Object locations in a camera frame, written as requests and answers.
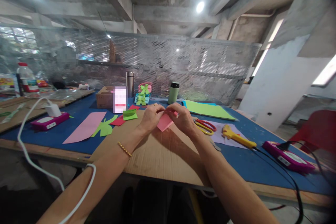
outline green thermos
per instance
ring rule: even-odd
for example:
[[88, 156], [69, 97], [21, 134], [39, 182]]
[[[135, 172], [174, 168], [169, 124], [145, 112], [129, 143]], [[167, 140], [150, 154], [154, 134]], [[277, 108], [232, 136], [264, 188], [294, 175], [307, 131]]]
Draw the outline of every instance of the green thermos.
[[169, 90], [169, 98], [168, 98], [168, 104], [172, 104], [176, 102], [177, 95], [179, 93], [179, 82], [171, 82], [170, 90]]

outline perforated metal screen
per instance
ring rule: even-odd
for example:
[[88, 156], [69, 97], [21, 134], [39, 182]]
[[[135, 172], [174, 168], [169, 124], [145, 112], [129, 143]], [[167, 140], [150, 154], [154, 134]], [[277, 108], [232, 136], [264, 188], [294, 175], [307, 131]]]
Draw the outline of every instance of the perforated metal screen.
[[132, 71], [135, 87], [153, 83], [154, 97], [168, 97], [170, 82], [177, 81], [179, 98], [227, 106], [232, 106], [261, 46], [26, 26], [0, 27], [0, 44], [3, 67], [9, 71], [16, 71], [20, 61], [27, 62], [34, 73], [44, 71], [50, 81], [88, 83], [97, 89], [125, 86], [126, 71]]

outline yellow hot glue gun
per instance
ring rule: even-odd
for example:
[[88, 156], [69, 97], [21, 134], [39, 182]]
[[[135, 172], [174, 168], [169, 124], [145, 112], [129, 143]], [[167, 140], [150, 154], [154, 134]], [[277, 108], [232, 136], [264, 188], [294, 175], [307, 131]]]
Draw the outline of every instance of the yellow hot glue gun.
[[257, 146], [257, 144], [255, 142], [251, 142], [251, 141], [249, 141], [245, 138], [242, 138], [241, 136], [237, 135], [236, 133], [234, 133], [231, 130], [231, 127], [228, 124], [226, 124], [223, 127], [222, 135], [223, 135], [223, 137], [227, 137], [228, 139], [235, 140], [236, 142], [244, 145], [245, 147], [247, 147], [249, 149], [252, 149], [253, 147]]

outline pipe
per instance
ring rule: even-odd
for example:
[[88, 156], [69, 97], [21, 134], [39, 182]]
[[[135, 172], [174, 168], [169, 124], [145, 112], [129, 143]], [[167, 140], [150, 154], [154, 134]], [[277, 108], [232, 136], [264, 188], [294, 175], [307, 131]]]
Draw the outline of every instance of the pipe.
[[232, 23], [232, 26], [231, 26], [231, 30], [230, 30], [230, 33], [229, 33], [229, 36], [228, 36], [228, 40], [231, 40], [232, 36], [233, 36], [233, 32], [236, 28], [236, 25], [237, 25], [237, 22], [238, 22], [238, 19], [241, 17], [241, 16], [245, 16], [245, 17], [251, 17], [251, 18], [270, 18], [271, 16], [273, 16], [275, 13], [275, 9], [272, 11], [271, 14], [242, 14], [240, 15], [239, 17], [237, 17], [233, 23]]
[[271, 16], [273, 16], [275, 13], [275, 9], [272, 11], [271, 14], [242, 14], [241, 16], [247, 16], [247, 17], [255, 17], [255, 18], [270, 18]]
[[238, 19], [239, 19], [239, 17], [237, 17], [232, 23], [231, 30], [230, 30], [230, 33], [229, 33], [229, 37], [227, 38], [228, 40], [231, 40], [231, 38], [232, 38], [233, 32], [234, 32], [234, 30], [236, 28], [236, 25], [238, 23]]

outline blue cutting mat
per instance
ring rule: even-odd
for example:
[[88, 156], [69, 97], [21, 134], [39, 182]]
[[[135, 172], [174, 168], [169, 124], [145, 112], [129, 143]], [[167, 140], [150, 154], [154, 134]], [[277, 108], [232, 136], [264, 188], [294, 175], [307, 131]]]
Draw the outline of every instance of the blue cutting mat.
[[[128, 100], [128, 104], [134, 104], [133, 101], [134, 99], [130, 98]], [[155, 102], [162, 104], [164, 107], [168, 105], [166, 101], [152, 100], [149, 102], [149, 104]], [[240, 130], [251, 141], [256, 142], [258, 148], [261, 150], [263, 150], [261, 145], [265, 141], [283, 142], [283, 140], [281, 140], [279, 137], [266, 131], [265, 129], [258, 126], [257, 124], [242, 116], [233, 109], [227, 107], [224, 108], [239, 121], [228, 121], [200, 115], [194, 116], [207, 121], [216, 121], [220, 123], [227, 122], [235, 124], [237, 129]], [[64, 145], [62, 143], [91, 112], [103, 111], [97, 109], [95, 94], [91, 94], [81, 100], [78, 100], [70, 104], [69, 106], [62, 108], [61, 111], [68, 112], [74, 118], [70, 118], [69, 120], [50, 129], [47, 132], [34, 132], [31, 129], [30, 124], [26, 124], [21, 135], [21, 139], [23, 140], [23, 142], [48, 146], [51, 148], [64, 149], [68, 151], [92, 154], [105, 137], [100, 137], [99, 134], [97, 134], [97, 136], [89, 138], [82, 142], [73, 144], [69, 143]], [[113, 117], [112, 109], [106, 111], [107, 113], [105, 118], [109, 120]], [[18, 131], [19, 128], [17, 127], [13, 130], [1, 134], [0, 137], [8, 140], [16, 140]], [[246, 181], [284, 188], [293, 188], [293, 186], [290, 184], [292, 182], [289, 183], [286, 180], [290, 180], [288, 175], [279, 167], [277, 167], [277, 165], [274, 164], [271, 160], [262, 156], [260, 153], [222, 144], [218, 145], [222, 149], [221, 152], [225, 156], [226, 160]], [[290, 147], [290, 150], [301, 158], [304, 158], [308, 161], [313, 161], [307, 155], [294, 147]], [[301, 190], [327, 195], [332, 194], [331, 187], [325, 182], [324, 178], [321, 175], [309, 174], [304, 177], [295, 172], [288, 172], [294, 177]]]

